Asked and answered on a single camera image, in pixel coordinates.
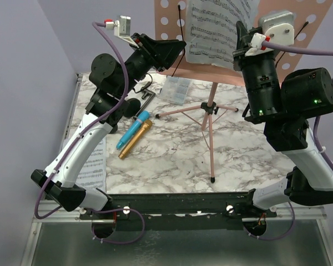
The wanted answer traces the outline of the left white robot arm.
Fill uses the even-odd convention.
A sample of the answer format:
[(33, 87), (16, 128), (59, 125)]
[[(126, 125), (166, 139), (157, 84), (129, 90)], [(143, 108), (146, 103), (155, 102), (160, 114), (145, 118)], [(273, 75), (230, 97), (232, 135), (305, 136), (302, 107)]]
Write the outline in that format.
[(117, 129), (130, 103), (125, 100), (138, 81), (153, 68), (169, 69), (186, 43), (182, 40), (154, 40), (145, 34), (132, 35), (133, 53), (118, 62), (110, 54), (97, 55), (92, 61), (89, 80), (96, 91), (85, 114), (63, 150), (44, 170), (34, 170), (31, 179), (66, 211), (78, 207), (103, 210), (110, 198), (99, 189), (77, 185), (77, 177), (96, 146), (107, 134)]

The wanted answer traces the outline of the pink perforated music stand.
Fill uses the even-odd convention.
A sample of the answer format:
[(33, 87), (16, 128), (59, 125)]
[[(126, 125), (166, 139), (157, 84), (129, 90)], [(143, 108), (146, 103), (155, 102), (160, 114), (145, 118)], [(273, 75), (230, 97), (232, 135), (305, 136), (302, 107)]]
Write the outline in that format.
[[(155, 2), (155, 35), (164, 40), (178, 38), (185, 40), (185, 25), (186, 25), (186, 7), (188, 1), (156, 1)], [(319, 24), (325, 14), (331, 7), (331, 1), (323, 3), (312, 2), (306, 4), (303, 1), (259, 1), (258, 14), (254, 19), (252, 28), (257, 28), (259, 18), (277, 13), (280, 11), (290, 11), (294, 14), (294, 32), (299, 31), (299, 23), (301, 16), (313, 15), (315, 20), (304, 30), (306, 40), (310, 40), (315, 34)], [(297, 38), (294, 35), (294, 47), (296, 46)], [(281, 69), (278, 66), (278, 53), (275, 57), (275, 66), (279, 81), (283, 81), (285, 77), (298, 70), (296, 65), (297, 59), (288, 59), (289, 67)], [(234, 62), (232, 69), (226, 69), (213, 65), (206, 64), (191, 64), (186, 61), (186, 47), (180, 53), (171, 69), (167, 71), (168, 75), (175, 74), (182, 78), (192, 78), (198, 80), (210, 81), (213, 83), (224, 83), (233, 85), (244, 85), (243, 75), (240, 71), (234, 70)]]

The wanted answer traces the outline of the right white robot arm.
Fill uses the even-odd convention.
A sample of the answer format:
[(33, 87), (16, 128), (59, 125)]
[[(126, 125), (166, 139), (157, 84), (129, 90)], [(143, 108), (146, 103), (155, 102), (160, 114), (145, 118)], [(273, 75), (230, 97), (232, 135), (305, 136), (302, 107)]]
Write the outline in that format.
[(275, 57), (279, 51), (324, 55), (323, 50), (276, 44), (261, 27), (247, 30), (236, 23), (234, 69), (243, 75), (248, 105), (243, 118), (264, 124), (271, 147), (287, 156), (294, 168), (279, 182), (249, 192), (249, 207), (269, 209), (285, 202), (303, 206), (333, 204), (333, 162), (320, 145), (317, 125), (333, 112), (333, 75), (325, 68), (299, 69), (278, 80)]

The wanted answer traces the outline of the sheet music page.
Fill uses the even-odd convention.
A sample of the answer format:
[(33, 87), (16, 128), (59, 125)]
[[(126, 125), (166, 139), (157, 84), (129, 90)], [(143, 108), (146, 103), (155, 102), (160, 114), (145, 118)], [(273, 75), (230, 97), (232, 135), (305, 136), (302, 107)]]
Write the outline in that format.
[(83, 165), (76, 184), (83, 188), (104, 190), (106, 183), (106, 156), (106, 138), (104, 138)]
[(236, 23), (251, 29), (259, 1), (188, 1), (186, 7), (186, 61), (226, 69), (233, 68), (236, 49)]

